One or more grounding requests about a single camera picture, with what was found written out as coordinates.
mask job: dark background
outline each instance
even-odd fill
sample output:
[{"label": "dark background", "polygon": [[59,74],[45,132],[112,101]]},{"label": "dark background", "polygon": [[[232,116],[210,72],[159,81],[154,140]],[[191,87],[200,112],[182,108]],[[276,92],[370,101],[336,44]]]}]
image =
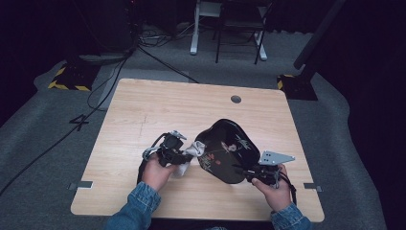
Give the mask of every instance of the dark background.
[{"label": "dark background", "polygon": [[[315,33],[333,3],[276,1],[268,31]],[[2,1],[0,125],[35,94],[34,78],[56,63],[125,50],[131,6],[138,7],[137,20],[148,14],[142,1]],[[404,9],[402,1],[346,1],[305,61],[347,99],[351,138],[379,192],[389,229],[400,224],[399,209],[406,205]]]}]

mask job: black chair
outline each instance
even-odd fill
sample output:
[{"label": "black chair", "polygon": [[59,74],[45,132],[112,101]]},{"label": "black chair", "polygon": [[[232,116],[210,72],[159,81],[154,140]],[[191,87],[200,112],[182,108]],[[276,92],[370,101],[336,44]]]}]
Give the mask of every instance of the black chair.
[{"label": "black chair", "polygon": [[[266,7],[266,12],[261,15],[259,7]],[[217,38],[217,53],[215,55],[215,63],[218,63],[218,55],[220,53],[221,45],[235,45],[235,46],[255,46],[257,48],[257,57],[255,64],[258,62],[259,50],[262,45],[263,37],[265,35],[265,20],[267,14],[270,12],[271,3],[256,0],[224,0],[221,4],[220,16],[218,18],[217,26],[214,31],[213,39]],[[238,33],[251,33],[245,43],[224,42],[221,39],[224,31],[234,31]],[[258,33],[259,43],[255,41],[255,33]]]}]

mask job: table leg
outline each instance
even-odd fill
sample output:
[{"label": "table leg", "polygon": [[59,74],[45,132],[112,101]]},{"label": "table leg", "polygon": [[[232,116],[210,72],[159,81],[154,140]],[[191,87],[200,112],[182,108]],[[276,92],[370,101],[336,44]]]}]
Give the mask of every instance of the table leg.
[{"label": "table leg", "polygon": [[[259,45],[260,42],[260,35],[258,33],[255,33],[255,41],[257,42],[257,45]],[[265,49],[263,49],[263,45],[260,45],[259,49],[259,57],[261,60],[267,60],[268,57],[266,56]]]},{"label": "table leg", "polygon": [[197,54],[197,43],[199,41],[199,19],[200,19],[200,0],[196,2],[194,10],[194,30],[192,36],[191,55]]}]

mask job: jeans jacket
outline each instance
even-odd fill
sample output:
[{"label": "jeans jacket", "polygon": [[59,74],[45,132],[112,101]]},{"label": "jeans jacket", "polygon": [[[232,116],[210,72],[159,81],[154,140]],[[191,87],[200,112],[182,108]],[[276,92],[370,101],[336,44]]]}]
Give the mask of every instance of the jeans jacket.
[{"label": "jeans jacket", "polygon": [[[114,214],[106,223],[105,229],[148,229],[151,215],[158,208],[161,197],[146,183],[140,182],[128,195],[126,205]],[[271,216],[275,230],[311,229],[311,222],[304,217],[294,203]],[[207,230],[225,229],[221,227]]]}]

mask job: human hand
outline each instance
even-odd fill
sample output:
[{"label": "human hand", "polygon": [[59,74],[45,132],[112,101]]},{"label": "human hand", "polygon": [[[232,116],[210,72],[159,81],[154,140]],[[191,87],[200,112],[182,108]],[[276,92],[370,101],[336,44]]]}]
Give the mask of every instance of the human hand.
[{"label": "human hand", "polygon": [[[281,172],[287,175],[285,166],[279,165],[279,167],[281,168]],[[275,212],[286,208],[292,202],[289,185],[284,180],[279,181],[280,186],[278,189],[274,189],[256,178],[252,179],[252,183],[265,195],[266,202]]]},{"label": "human hand", "polygon": [[159,192],[168,182],[169,176],[176,171],[178,166],[162,167],[158,155],[152,154],[143,172],[143,181],[156,192]]}]

